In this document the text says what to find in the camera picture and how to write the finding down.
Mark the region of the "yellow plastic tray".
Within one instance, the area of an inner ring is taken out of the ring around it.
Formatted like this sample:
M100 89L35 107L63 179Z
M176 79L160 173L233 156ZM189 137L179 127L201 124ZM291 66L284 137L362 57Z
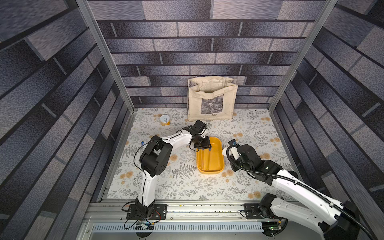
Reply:
M197 152L197 167L204 175L215 175L225 169L223 148L221 141L216 137L210 137L210 149Z

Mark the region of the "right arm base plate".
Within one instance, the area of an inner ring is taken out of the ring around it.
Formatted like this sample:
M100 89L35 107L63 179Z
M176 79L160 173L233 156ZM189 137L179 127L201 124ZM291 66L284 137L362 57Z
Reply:
M244 204L244 213L247 220L281 220L270 207L261 206L257 203Z

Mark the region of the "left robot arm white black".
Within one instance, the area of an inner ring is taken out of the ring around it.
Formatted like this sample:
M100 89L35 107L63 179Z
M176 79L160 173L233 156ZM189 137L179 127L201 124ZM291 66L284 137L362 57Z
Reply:
M145 149L139 158L142 186L135 199L140 217L149 218L155 211L157 178L166 169L172 151L182 146L189 146L195 152L211 149L210 138L206 134L206 124L197 120L194 125L184 127L171 136L162 138L154 136L143 145Z

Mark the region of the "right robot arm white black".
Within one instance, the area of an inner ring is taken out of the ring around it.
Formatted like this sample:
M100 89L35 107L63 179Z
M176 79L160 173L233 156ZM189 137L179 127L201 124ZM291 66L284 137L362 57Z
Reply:
M351 202L328 197L300 181L295 172L287 171L272 160L263 160L249 145L232 141L222 152L233 171L242 170L252 178L290 195L300 205L289 203L273 194L266 194L250 217L278 217L307 227L325 240L356 240L361 230L359 210Z

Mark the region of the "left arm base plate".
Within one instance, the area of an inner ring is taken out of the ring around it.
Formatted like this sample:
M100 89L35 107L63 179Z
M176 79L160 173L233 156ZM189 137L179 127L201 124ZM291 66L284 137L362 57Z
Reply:
M127 210L127 220L155 220L163 221L167 219L167 204L154 204L148 208L136 206L134 204L130 205Z

